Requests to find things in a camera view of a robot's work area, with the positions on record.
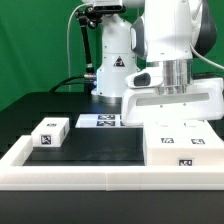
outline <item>black cable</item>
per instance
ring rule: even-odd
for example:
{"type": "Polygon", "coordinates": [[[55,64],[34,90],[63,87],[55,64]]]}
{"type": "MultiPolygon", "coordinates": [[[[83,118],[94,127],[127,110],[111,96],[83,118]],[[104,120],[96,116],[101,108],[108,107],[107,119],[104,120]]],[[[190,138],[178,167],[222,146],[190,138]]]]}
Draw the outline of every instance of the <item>black cable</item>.
{"type": "Polygon", "coordinates": [[[51,88],[49,92],[52,92],[52,93],[53,93],[53,92],[55,92],[61,85],[65,84],[65,83],[67,83],[67,82],[69,82],[69,81],[72,81],[72,80],[74,80],[74,79],[82,79],[82,78],[84,78],[83,75],[80,75],[80,76],[72,76],[72,77],[70,77],[70,78],[67,78],[67,79],[63,80],[62,82],[58,83],[58,84],[57,84],[56,86],[54,86],[53,88],[51,88]]]}

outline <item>white foam block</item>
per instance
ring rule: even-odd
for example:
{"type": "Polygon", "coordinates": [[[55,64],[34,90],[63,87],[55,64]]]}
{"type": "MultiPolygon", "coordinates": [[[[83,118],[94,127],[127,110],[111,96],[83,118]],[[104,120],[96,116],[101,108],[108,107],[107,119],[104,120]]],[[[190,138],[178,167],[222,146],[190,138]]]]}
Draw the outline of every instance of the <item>white foam block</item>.
{"type": "Polygon", "coordinates": [[[33,147],[60,147],[69,132],[69,118],[44,118],[31,133],[33,147]]]}
{"type": "Polygon", "coordinates": [[[147,166],[223,166],[224,143],[207,121],[145,122],[147,166]]]}

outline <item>green backdrop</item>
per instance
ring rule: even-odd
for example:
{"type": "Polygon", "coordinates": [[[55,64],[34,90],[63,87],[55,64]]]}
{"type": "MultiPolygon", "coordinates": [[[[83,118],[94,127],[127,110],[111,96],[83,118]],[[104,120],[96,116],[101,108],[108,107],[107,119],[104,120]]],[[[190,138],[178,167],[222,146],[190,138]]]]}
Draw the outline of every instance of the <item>green backdrop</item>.
{"type": "MultiPolygon", "coordinates": [[[[68,77],[66,32],[71,12],[80,0],[0,0],[0,110],[30,92],[49,91],[68,77]]],[[[224,2],[209,0],[218,40],[207,58],[224,64],[224,2]]],[[[133,22],[137,10],[123,17],[133,22]]],[[[101,63],[100,29],[89,30],[95,67],[101,63]]],[[[71,27],[72,75],[85,72],[83,44],[76,19],[71,27]]],[[[194,72],[222,71],[196,59],[194,72]]],[[[82,86],[72,91],[82,91],[82,86]]],[[[68,91],[67,87],[59,91],[68,91]]]]}

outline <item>white platform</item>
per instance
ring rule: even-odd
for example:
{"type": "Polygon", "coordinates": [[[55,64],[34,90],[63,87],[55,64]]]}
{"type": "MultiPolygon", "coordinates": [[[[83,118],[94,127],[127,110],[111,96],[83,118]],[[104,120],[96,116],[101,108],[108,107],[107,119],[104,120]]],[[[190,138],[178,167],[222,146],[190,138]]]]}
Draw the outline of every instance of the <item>white platform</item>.
{"type": "Polygon", "coordinates": [[[145,121],[147,166],[224,166],[224,142],[207,121],[145,121]]]}
{"type": "Polygon", "coordinates": [[[33,150],[22,136],[0,161],[0,190],[224,190],[224,166],[22,166],[33,150]]]}

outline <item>black table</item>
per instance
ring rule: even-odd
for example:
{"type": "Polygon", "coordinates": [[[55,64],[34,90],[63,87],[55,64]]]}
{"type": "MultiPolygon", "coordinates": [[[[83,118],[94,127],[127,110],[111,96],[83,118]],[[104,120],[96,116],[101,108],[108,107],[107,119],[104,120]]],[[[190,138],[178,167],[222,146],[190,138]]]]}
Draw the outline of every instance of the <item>black table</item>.
{"type": "MultiPolygon", "coordinates": [[[[141,129],[97,129],[94,134],[88,129],[76,130],[80,113],[119,114],[120,105],[93,102],[83,93],[31,93],[22,97],[0,113],[0,155],[21,135],[30,135],[44,117],[69,117],[71,130],[63,143],[67,156],[60,160],[53,153],[45,161],[44,150],[37,148],[40,157],[31,156],[25,165],[143,165],[141,129]],[[102,135],[105,141],[98,142],[102,135]],[[93,140],[98,147],[89,152],[88,142],[93,140]],[[80,149],[76,157],[69,150],[71,142],[80,149]]],[[[223,122],[210,122],[222,139],[223,122]]],[[[1,191],[0,223],[223,224],[223,207],[223,191],[1,191]]]]}

